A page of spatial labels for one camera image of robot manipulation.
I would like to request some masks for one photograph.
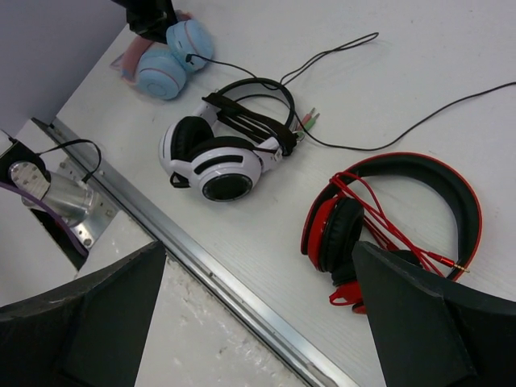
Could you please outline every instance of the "black cable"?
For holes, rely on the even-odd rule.
[[[376,39],[377,37],[379,36],[379,33],[378,32],[373,32],[372,34],[368,34],[368,35],[365,35],[365,36],[362,36],[361,38],[359,39],[355,39],[351,42],[348,42],[348,43],[345,43],[345,44],[342,44],[336,48],[333,48],[331,50],[327,50],[327,51],[323,51],[323,52],[320,52],[319,54],[316,54],[314,56],[312,56],[303,66],[299,67],[298,69],[295,69],[289,73],[287,73],[286,75],[284,75],[283,77],[281,77],[280,79],[280,84],[285,86],[285,85],[288,85],[291,81],[293,81],[294,79],[296,79],[297,77],[299,77],[301,74],[303,74],[307,69],[309,69],[312,65],[314,65],[318,60],[321,60],[323,57],[325,57],[326,55],[329,55],[329,54],[332,54],[334,52],[342,52],[342,51],[346,51],[348,49],[351,49],[351,48],[355,48],[355,47],[359,47],[360,45],[362,44],[366,44],[374,39]],[[234,69],[238,69],[238,70],[241,70],[243,71],[244,73],[250,75],[251,77],[253,78],[258,78],[255,74],[253,74],[252,72],[250,72],[249,70],[247,69],[244,69],[242,67],[239,67],[235,64],[230,64],[230,63],[226,63],[226,62],[220,62],[220,61],[217,61],[217,60],[211,60],[209,58],[205,58],[204,56],[199,56],[197,54],[189,54],[186,56],[186,61],[190,61],[191,60],[191,57],[192,56],[196,56],[196,57],[199,57],[203,60],[206,60],[208,62],[212,62],[212,63],[215,63],[217,65],[226,65],[226,66],[229,66],[229,67],[232,67]],[[285,81],[285,79],[289,76],[293,75],[288,81]],[[265,87],[266,89],[269,89],[269,90],[276,90],[277,88],[271,88],[269,87],[268,85],[265,85],[265,84],[261,84],[263,87]],[[446,106],[443,106],[441,107],[440,109],[436,110],[434,113],[428,115],[427,117],[425,117],[424,119],[422,119],[421,121],[419,121],[418,123],[415,123],[412,127],[409,127],[406,131],[402,132],[398,137],[396,137],[395,139],[393,139],[392,141],[390,141],[389,143],[385,144],[385,145],[381,145],[379,147],[375,147],[375,148],[360,148],[360,147],[351,147],[351,146],[347,146],[347,145],[338,145],[338,144],[330,144],[330,143],[327,143],[327,142],[324,142],[324,141],[321,141],[320,139],[318,139],[317,137],[315,137],[314,135],[310,134],[305,126],[302,124],[302,120],[300,119],[298,113],[294,110],[293,111],[293,114],[296,118],[296,120],[299,122],[299,125],[301,126],[302,130],[306,133],[306,135],[308,135],[313,141],[315,141],[316,143],[318,144],[321,144],[325,147],[329,147],[329,148],[337,148],[337,149],[347,149],[349,151],[359,151],[359,152],[375,152],[375,151],[380,151],[382,149],[385,149],[385,148],[388,148],[390,147],[391,145],[394,145],[396,142],[398,142],[400,139],[402,139],[403,137],[405,137],[406,135],[408,135],[409,133],[412,132],[412,130],[414,130],[416,127],[418,127],[419,125],[421,125],[422,123],[425,123],[426,121],[428,121],[429,119],[431,119],[432,117],[436,116],[437,114],[439,114],[441,111],[443,110],[446,110],[448,107],[451,107],[451,106],[454,106],[455,104],[457,103],[460,103],[460,102],[463,102],[463,101],[466,101],[466,100],[469,100],[471,98],[476,98],[476,97],[481,97],[482,95],[486,95],[486,94],[489,94],[489,93],[492,93],[493,91],[497,91],[499,89],[503,89],[505,87],[508,87],[508,86],[514,86],[516,85],[516,82],[509,82],[509,83],[505,83],[504,85],[499,85],[497,87],[494,87],[492,89],[489,89],[489,90],[486,90],[486,91],[481,91],[480,93],[476,93],[476,94],[471,94],[471,95],[468,95],[467,97],[463,97],[463,98],[460,98],[460,99],[457,99],[456,101],[454,102],[450,102],[448,103]],[[237,101],[241,101],[245,98],[250,98],[250,97],[268,97],[268,98],[275,98],[273,96],[269,96],[267,94],[251,94],[251,95],[248,95],[248,96],[245,96],[245,97],[242,97],[242,98],[239,98],[237,100],[235,100],[236,102]]]
[[[98,154],[97,165],[95,166],[95,168],[93,170],[89,171],[82,178],[82,182],[86,183],[94,175],[94,173],[96,173],[98,171],[98,169],[100,168],[100,164],[102,163],[102,152],[101,152],[100,148],[98,147],[98,145],[96,143],[94,143],[93,141],[91,141],[90,139],[73,139],[72,141],[67,141],[66,143],[59,144],[56,147],[50,148],[44,152],[36,153],[36,155],[41,156],[41,155],[44,155],[45,153],[54,152],[58,149],[63,149],[63,148],[66,148],[66,147],[69,147],[69,146],[75,145],[75,144],[92,144],[95,147],[95,150],[97,151],[97,154]]]
[[[340,46],[335,47],[335,48],[333,48],[331,50],[323,51],[323,52],[320,52],[319,54],[315,54],[309,60],[307,60],[306,63],[303,66],[301,66],[299,69],[295,69],[294,71],[291,71],[290,73],[287,73],[283,77],[281,77],[280,83],[282,85],[288,85],[291,81],[293,81],[294,79],[299,77],[307,69],[309,69],[312,65],[314,65],[318,60],[321,60],[326,55],[332,54],[334,52],[342,52],[342,51],[349,50],[351,48],[359,47],[362,44],[369,43],[371,40],[375,40],[379,36],[379,34],[380,34],[379,32],[373,32],[372,34],[368,34],[366,36],[362,36],[361,38],[352,40],[351,42],[347,42],[345,44],[341,44]],[[295,76],[291,77],[287,82],[284,82],[284,80],[288,76],[293,75],[295,73],[297,73]]]
[[[294,79],[296,79],[297,77],[299,77],[301,74],[303,74],[307,69],[309,69],[312,65],[314,65],[318,60],[321,60],[323,57],[325,57],[326,55],[329,55],[329,54],[332,54],[334,52],[342,52],[342,51],[346,51],[346,50],[349,50],[351,48],[355,48],[355,47],[359,47],[361,46],[362,44],[366,44],[368,42],[370,42],[371,40],[374,40],[376,39],[378,36],[379,36],[379,32],[373,32],[372,34],[368,34],[368,35],[365,35],[365,36],[362,36],[361,38],[358,38],[358,39],[355,39],[355,40],[352,40],[351,42],[347,42],[345,44],[341,44],[335,48],[332,48],[331,50],[326,50],[326,51],[322,51],[322,52],[319,52],[317,54],[315,54],[314,56],[312,56],[303,66],[301,66],[300,68],[298,69],[295,69],[287,74],[285,74],[283,77],[281,77],[280,79],[280,84],[281,85],[288,85],[291,81],[293,81]],[[200,58],[202,60],[205,60],[206,62],[210,62],[210,63],[214,63],[214,64],[217,64],[217,65],[222,65],[222,66],[227,66],[227,67],[232,67],[233,69],[237,69],[237,70],[240,70],[244,73],[246,73],[247,75],[250,75],[251,77],[253,78],[258,78],[255,74],[253,74],[251,71],[247,70],[247,69],[244,69],[243,67],[240,67],[240,66],[237,66],[236,64],[232,64],[232,63],[227,63],[227,62],[221,62],[220,60],[213,60],[213,59],[210,59],[210,58],[206,58],[205,56],[202,56],[202,55],[198,55],[198,54],[188,54],[185,58],[185,60],[187,62],[190,62],[192,60],[192,57],[197,57],[197,58]],[[296,74],[294,75],[293,77],[291,77],[288,81],[285,81],[285,79],[293,74]],[[269,85],[266,85],[266,84],[263,84],[262,83],[262,86],[265,88],[265,89],[269,89],[269,90],[277,90],[276,87],[271,87]]]
[[[428,121],[429,119],[431,119],[432,117],[435,117],[437,114],[439,114],[441,111],[447,109],[448,107],[450,106],[453,106],[457,103],[460,103],[460,102],[463,102],[463,101],[466,101],[468,99],[471,99],[471,98],[476,98],[476,97],[481,97],[482,95],[486,95],[486,94],[489,94],[489,93],[492,93],[493,91],[497,91],[499,89],[503,89],[505,87],[509,87],[509,86],[515,86],[516,85],[516,82],[509,82],[509,83],[505,83],[504,85],[499,85],[497,87],[494,87],[492,89],[489,89],[489,90],[486,90],[486,91],[481,91],[480,93],[476,93],[476,94],[471,94],[471,95],[468,95],[467,97],[463,97],[461,99],[457,99],[456,101],[454,102],[450,102],[448,103],[447,105],[441,107],[440,109],[436,110],[434,113],[428,115],[427,117],[425,117],[424,119],[422,119],[421,121],[419,121],[418,123],[415,123],[412,127],[409,127],[406,131],[404,131],[403,133],[401,133],[398,137],[396,137],[395,139],[393,139],[391,142],[385,144],[385,145],[381,145],[380,147],[375,147],[375,148],[358,148],[358,147],[349,147],[349,146],[346,146],[346,145],[337,145],[337,144],[329,144],[329,143],[325,143],[324,141],[321,141],[320,139],[317,139],[315,136],[311,135],[306,129],[305,127],[301,124],[301,127],[302,127],[302,130],[306,133],[306,135],[308,135],[313,141],[315,141],[316,143],[318,144],[321,144],[321,145],[324,145],[325,147],[329,147],[329,148],[338,148],[338,149],[347,149],[349,151],[361,151],[361,152],[375,152],[375,151],[380,151],[382,149],[385,149],[385,148],[388,148],[390,147],[391,145],[394,145],[395,143],[397,143],[400,139],[402,139],[403,137],[405,137],[406,135],[408,135],[409,133],[412,132],[412,130],[414,130],[416,127],[418,127],[419,125],[421,125],[422,123],[425,123],[426,121]],[[299,116],[298,116],[298,113],[294,112],[296,114],[296,118],[299,120]]]

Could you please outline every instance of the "ear cushion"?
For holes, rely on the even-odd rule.
[[[174,129],[170,141],[172,160],[189,161],[192,149],[213,139],[210,124],[202,117],[184,117]]]
[[[167,44],[179,64],[188,72],[202,69],[206,61],[192,57],[186,61],[188,54],[198,54],[211,59],[214,54],[214,45],[210,34],[197,20],[179,22],[169,27],[166,32]]]
[[[346,260],[336,270],[331,272],[333,286],[341,286],[351,281],[356,281],[355,265],[353,260]]]
[[[153,97],[175,98],[186,83],[186,71],[167,48],[151,48],[139,59],[136,87]]]
[[[202,153],[216,148],[243,148],[252,151],[255,149],[255,146],[246,139],[241,139],[240,137],[234,137],[232,135],[223,135],[221,137],[215,137],[214,139],[204,141],[194,147],[189,152],[187,161],[193,161]]]
[[[328,219],[319,250],[323,271],[333,272],[340,263],[352,259],[355,242],[364,225],[364,208],[355,199],[341,198]]]

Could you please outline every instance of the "black headband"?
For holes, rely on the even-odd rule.
[[[236,99],[242,99],[250,93],[250,87],[260,86],[260,92],[264,89],[275,99],[280,99],[289,107],[289,116],[285,123],[279,123],[262,114],[255,113],[243,107]],[[249,139],[260,142],[271,136],[281,145],[284,156],[289,156],[297,145],[296,135],[290,130],[295,118],[295,105],[292,94],[279,82],[268,78],[248,78],[231,83],[216,93],[203,98],[204,101],[217,107],[218,120],[228,125]]]
[[[482,217],[480,203],[475,193],[458,172],[436,159],[409,152],[374,156],[353,165],[346,169],[346,172],[358,177],[384,175],[410,177],[434,189],[448,204],[455,217],[459,236],[457,264],[468,266],[480,242]],[[346,185],[355,180],[345,176],[341,176],[340,179]],[[307,230],[314,222],[317,209],[339,191],[339,187],[329,184],[317,196],[307,221]],[[307,251],[309,235],[310,233],[306,232],[302,241],[303,254]],[[447,277],[455,280],[461,273],[461,270],[454,268]]]

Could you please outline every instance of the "black ear cushion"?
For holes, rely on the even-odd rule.
[[[170,143],[173,160],[188,161],[188,155],[199,144],[213,139],[210,124],[201,117],[184,117],[176,126]]]
[[[189,152],[187,156],[187,161],[192,161],[195,157],[211,149],[225,147],[244,148],[249,150],[253,150],[256,148],[250,141],[247,141],[246,139],[241,139],[239,137],[234,137],[232,135],[223,135],[221,137],[215,137],[214,139],[204,141],[200,143],[198,146],[194,147]]]
[[[352,260],[347,260],[331,272],[333,286],[338,287],[351,281],[356,281],[355,265]]]
[[[342,198],[328,218],[319,249],[321,270],[333,272],[346,260],[352,260],[352,250],[364,225],[364,208],[355,199]]]
[[[394,254],[395,256],[399,256],[403,260],[406,260],[409,264],[413,264],[422,268],[422,264],[418,257],[411,250],[394,250],[390,253]]]

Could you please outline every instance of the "light blue headphones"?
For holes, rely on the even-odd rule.
[[[136,63],[135,57],[141,53],[142,45],[132,44],[124,54],[123,62],[128,66],[122,65],[122,75],[139,91],[169,100],[183,89],[189,73],[202,69],[206,64],[196,56],[186,61],[186,56],[197,54],[211,59],[214,46],[210,34],[194,19],[169,27],[166,38],[168,47],[153,44],[141,55],[133,71],[130,63]]]

